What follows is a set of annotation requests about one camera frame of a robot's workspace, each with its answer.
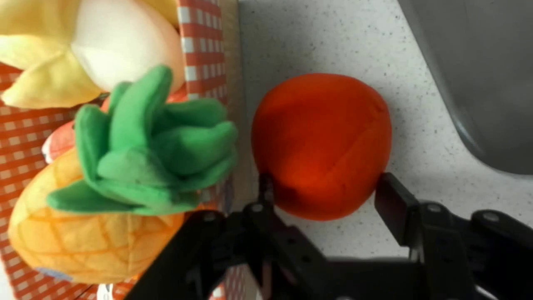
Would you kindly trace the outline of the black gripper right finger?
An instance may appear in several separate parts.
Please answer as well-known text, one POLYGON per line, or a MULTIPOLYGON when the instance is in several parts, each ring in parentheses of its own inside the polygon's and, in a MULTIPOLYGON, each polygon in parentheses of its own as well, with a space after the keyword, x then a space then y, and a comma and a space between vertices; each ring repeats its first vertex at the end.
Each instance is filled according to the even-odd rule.
POLYGON ((374 208, 423 268, 429 300, 533 300, 533 228, 498 209, 469 218, 418 199, 393 173, 376 184, 374 208))

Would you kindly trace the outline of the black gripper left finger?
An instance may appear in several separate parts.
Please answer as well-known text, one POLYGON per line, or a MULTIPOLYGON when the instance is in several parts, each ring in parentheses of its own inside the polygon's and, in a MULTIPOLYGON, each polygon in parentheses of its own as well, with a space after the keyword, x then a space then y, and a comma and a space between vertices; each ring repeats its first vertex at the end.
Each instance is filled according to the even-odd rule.
POLYGON ((259 176, 259 194, 243 209, 196 211, 183 231, 193 233, 186 293, 206 300, 233 266, 246 266, 263 300, 333 300, 324 254, 268 198, 271 181, 259 176))

